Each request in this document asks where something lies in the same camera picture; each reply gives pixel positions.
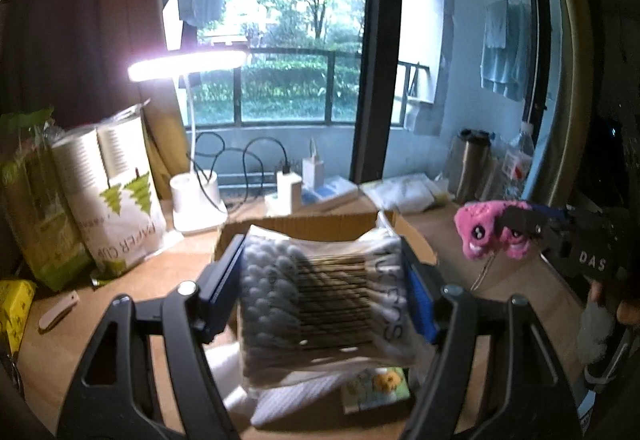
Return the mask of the person hand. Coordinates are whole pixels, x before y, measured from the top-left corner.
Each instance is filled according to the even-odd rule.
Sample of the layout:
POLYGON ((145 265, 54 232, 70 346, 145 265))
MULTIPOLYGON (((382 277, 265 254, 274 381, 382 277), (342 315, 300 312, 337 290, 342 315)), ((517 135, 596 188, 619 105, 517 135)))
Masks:
POLYGON ((640 304, 638 297, 619 301, 601 282, 592 281, 590 283, 589 299, 599 307, 604 307, 609 312, 614 313, 616 320, 627 325, 627 327, 639 326, 640 304))

